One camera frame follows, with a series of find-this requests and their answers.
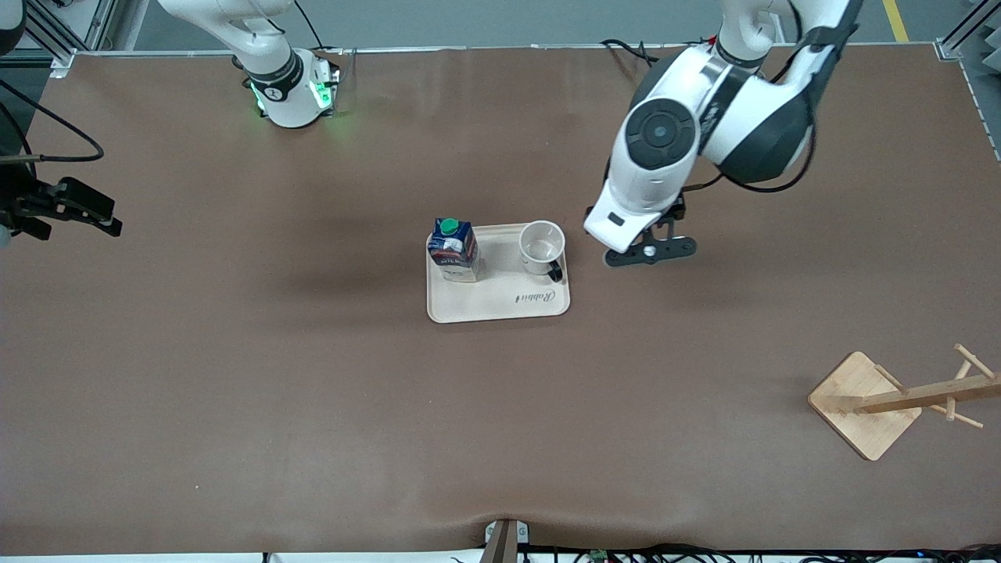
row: green cap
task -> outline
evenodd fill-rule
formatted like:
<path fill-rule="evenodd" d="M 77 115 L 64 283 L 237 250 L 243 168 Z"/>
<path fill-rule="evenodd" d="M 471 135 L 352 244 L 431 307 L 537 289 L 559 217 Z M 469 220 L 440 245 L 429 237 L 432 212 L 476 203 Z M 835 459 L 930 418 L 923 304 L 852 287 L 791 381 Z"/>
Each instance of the green cap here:
<path fill-rule="evenodd" d="M 458 230 L 458 219 L 448 217 L 441 219 L 441 234 L 452 234 Z"/>

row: brown table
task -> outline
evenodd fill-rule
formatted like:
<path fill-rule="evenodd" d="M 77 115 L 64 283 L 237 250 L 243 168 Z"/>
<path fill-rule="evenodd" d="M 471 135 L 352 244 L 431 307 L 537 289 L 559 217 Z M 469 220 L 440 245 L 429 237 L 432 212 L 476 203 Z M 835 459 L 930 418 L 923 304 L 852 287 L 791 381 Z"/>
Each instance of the brown table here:
<path fill-rule="evenodd" d="M 40 170 L 125 231 L 0 253 L 3 553 L 460 548 L 500 516 L 537 544 L 1001 539 L 997 403 L 869 463 L 806 402 L 855 350 L 907 385 L 956 342 L 1001 368 L 1001 169 L 960 68 L 848 49 L 802 184 L 694 193 L 696 256 L 613 270 L 582 219 L 641 65 L 363 55 L 341 115 L 281 130 L 225 58 L 79 57 L 43 102 L 108 155 Z M 563 224 L 570 312 L 432 324 L 435 215 Z"/>

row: black mug handle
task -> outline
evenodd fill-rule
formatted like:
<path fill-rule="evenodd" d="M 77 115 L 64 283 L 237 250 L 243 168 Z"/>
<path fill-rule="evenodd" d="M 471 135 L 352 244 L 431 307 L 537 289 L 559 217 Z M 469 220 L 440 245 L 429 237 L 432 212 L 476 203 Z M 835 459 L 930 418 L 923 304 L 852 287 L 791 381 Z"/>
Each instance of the black mug handle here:
<path fill-rule="evenodd" d="M 556 284 L 563 282 L 563 267 L 560 266 L 560 262 L 557 260 L 550 262 L 550 279 Z"/>

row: wooden stand base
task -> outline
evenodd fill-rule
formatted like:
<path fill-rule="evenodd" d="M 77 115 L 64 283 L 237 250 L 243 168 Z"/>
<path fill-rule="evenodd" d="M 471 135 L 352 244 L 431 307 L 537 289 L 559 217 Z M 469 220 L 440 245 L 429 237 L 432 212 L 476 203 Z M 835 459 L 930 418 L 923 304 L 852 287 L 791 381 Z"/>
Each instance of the wooden stand base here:
<path fill-rule="evenodd" d="M 864 397 L 895 391 L 868 356 L 855 352 L 817 386 L 808 401 L 860 456 L 876 461 L 917 420 L 921 409 L 875 415 L 853 411 Z"/>

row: white mug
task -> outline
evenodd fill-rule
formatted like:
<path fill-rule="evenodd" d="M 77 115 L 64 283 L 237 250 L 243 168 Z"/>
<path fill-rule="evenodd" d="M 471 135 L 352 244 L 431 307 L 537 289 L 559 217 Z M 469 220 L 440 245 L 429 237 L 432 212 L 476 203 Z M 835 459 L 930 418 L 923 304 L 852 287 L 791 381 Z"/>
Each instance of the white mug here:
<path fill-rule="evenodd" d="M 560 256 L 567 247 L 567 237 L 555 222 L 532 221 L 522 228 L 518 237 L 522 250 L 522 263 L 529 273 L 549 275 L 559 284 L 563 282 Z"/>

